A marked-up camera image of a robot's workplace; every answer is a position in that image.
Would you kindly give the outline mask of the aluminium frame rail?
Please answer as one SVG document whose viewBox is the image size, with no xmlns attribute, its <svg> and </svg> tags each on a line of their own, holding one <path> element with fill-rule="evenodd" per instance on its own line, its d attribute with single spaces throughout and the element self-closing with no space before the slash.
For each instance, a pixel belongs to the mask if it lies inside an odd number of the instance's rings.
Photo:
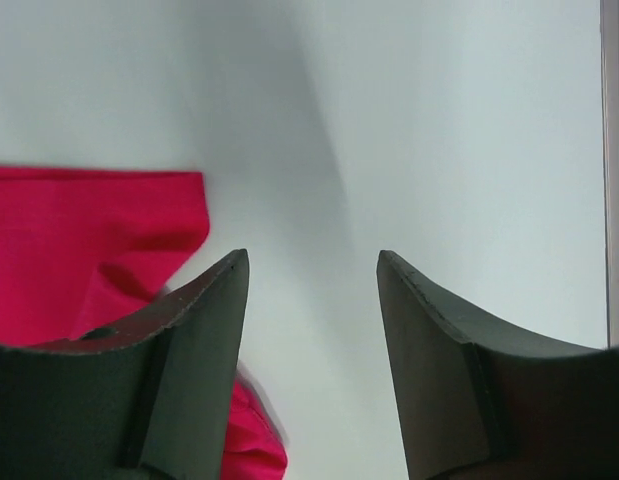
<svg viewBox="0 0 619 480">
<path fill-rule="evenodd" d="M 619 345 L 619 1 L 600 2 L 608 343 Z"/>
</svg>

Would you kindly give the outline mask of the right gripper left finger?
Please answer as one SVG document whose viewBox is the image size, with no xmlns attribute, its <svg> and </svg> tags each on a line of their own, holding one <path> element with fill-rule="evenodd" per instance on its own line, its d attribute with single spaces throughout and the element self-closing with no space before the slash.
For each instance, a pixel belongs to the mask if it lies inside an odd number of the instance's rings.
<svg viewBox="0 0 619 480">
<path fill-rule="evenodd" d="M 249 288 L 236 249 L 76 340 L 0 345 L 0 479 L 216 479 Z"/>
</svg>

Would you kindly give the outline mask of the red t shirt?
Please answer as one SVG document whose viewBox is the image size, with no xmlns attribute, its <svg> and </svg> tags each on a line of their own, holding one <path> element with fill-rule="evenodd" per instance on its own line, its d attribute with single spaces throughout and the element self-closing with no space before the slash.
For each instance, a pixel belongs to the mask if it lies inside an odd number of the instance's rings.
<svg viewBox="0 0 619 480">
<path fill-rule="evenodd" d="M 149 306 L 209 230 L 198 172 L 0 167 L 0 345 L 76 340 Z M 286 467 L 235 374 L 216 479 L 280 479 Z"/>
</svg>

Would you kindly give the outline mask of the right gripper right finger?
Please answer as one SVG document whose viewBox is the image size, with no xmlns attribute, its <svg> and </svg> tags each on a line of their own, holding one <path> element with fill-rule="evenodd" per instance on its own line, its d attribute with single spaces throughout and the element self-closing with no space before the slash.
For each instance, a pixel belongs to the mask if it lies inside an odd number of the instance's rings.
<svg viewBox="0 0 619 480">
<path fill-rule="evenodd" d="M 619 346 L 502 320 L 398 254 L 377 263 L 412 479 L 619 479 Z"/>
</svg>

